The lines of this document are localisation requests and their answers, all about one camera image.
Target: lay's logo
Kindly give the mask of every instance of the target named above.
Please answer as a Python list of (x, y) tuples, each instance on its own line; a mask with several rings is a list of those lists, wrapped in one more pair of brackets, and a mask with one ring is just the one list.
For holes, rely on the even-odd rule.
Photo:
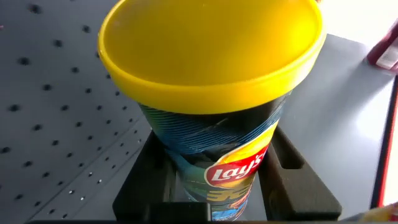
[(246, 179), (254, 177), (267, 152), (277, 122), (251, 142), (232, 150), (205, 171), (207, 184), (224, 189), (235, 189), (251, 184)]

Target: table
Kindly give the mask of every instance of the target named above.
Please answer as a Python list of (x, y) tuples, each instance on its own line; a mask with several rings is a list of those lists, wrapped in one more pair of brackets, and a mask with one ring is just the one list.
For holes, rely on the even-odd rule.
[(362, 44), (328, 35), (280, 126), (343, 206), (369, 209), (394, 76), (370, 67)]

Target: red object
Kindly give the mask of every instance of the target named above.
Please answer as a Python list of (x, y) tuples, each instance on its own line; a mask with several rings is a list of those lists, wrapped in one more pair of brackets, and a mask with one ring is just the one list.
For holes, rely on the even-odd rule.
[[(397, 79), (394, 81), (394, 88), (397, 88), (398, 81)], [(398, 92), (397, 91), (393, 91), (393, 95), (392, 96), (392, 120), (390, 123), (390, 127), (389, 127), (389, 133), (385, 132), (384, 134), (387, 135), (388, 137), (388, 146), (387, 146), (387, 152), (385, 155), (385, 163), (384, 163), (384, 167), (382, 168), (383, 173), (382, 173), (382, 179), (381, 179), (381, 188), (380, 188), (380, 193), (379, 193), (379, 201), (377, 203), (378, 207), (383, 207), (383, 206), (387, 206), (384, 204), (384, 193), (386, 191), (386, 182), (387, 182), (387, 173), (388, 173), (388, 166), (390, 163), (390, 155), (391, 155), (391, 151), (392, 151), (392, 140), (394, 138), (394, 128), (396, 126), (396, 119), (397, 119), (397, 113), (398, 113)]]
[(398, 73), (398, 20), (369, 52), (367, 59), (371, 65)]

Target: gray pegboard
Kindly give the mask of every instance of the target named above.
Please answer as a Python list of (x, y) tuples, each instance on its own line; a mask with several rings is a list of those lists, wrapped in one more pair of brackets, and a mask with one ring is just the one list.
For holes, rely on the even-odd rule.
[[(2, 223), (72, 217), (84, 204), (73, 197), (92, 184), (86, 173), (106, 181), (130, 158), (124, 148), (133, 155), (136, 138), (146, 139), (138, 105), (119, 92), (96, 53), (98, 30), (115, 3), (0, 1)], [(104, 156), (116, 167), (102, 166)], [(76, 195), (63, 199), (72, 187)], [(90, 188), (83, 201), (99, 189)], [(50, 207), (57, 209), (52, 216)]]

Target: hole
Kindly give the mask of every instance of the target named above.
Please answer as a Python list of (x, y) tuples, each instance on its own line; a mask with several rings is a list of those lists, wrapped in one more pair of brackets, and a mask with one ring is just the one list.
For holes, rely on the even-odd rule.
[(19, 106), (19, 105), (11, 105), (10, 107), (8, 107), (8, 110), (12, 111), (12, 112), (16, 112), (16, 111), (21, 110), (21, 106)]
[(41, 124), (36, 124), (35, 126), (33, 126), (34, 131), (41, 130), (42, 128), (43, 128), (43, 126)]
[(61, 106), (61, 110), (62, 111), (67, 111), (67, 110), (69, 110), (69, 106), (68, 105)]
[(38, 6), (36, 4), (29, 5), (29, 11), (33, 12), (34, 14), (42, 13), (42, 9), (40, 8), (40, 6)]
[(5, 153), (8, 153), (8, 152), (11, 152), (11, 148), (10, 147), (4, 147), (4, 148), (2, 148), (1, 149), (1, 154), (5, 154)]
[(19, 194), (19, 195), (17, 195), (17, 196), (15, 197), (15, 200), (19, 200), (19, 199), (21, 199), (22, 197), (24, 197), (24, 195), (23, 195), (23, 194)]
[(52, 86), (51, 86), (51, 85), (49, 85), (49, 84), (43, 85), (43, 90), (44, 90), (44, 91), (50, 91), (51, 89), (52, 89)]
[(53, 45), (56, 47), (62, 47), (63, 44), (61, 40), (54, 40)]
[(18, 63), (20, 65), (29, 65), (30, 64), (30, 60), (27, 57), (21, 57), (18, 59)]
[(70, 69), (73, 73), (78, 73), (80, 69), (78, 67), (73, 67)]
[(49, 172), (45, 172), (45, 173), (42, 175), (42, 177), (45, 178), (45, 177), (48, 177), (49, 175), (50, 175)]
[(90, 31), (91, 31), (91, 29), (90, 29), (90, 27), (88, 25), (84, 25), (82, 30), (83, 30), (83, 32), (85, 32), (87, 34), (90, 33)]
[(24, 162), (23, 167), (30, 167), (31, 165), (33, 165), (32, 161), (26, 161), (26, 162)]

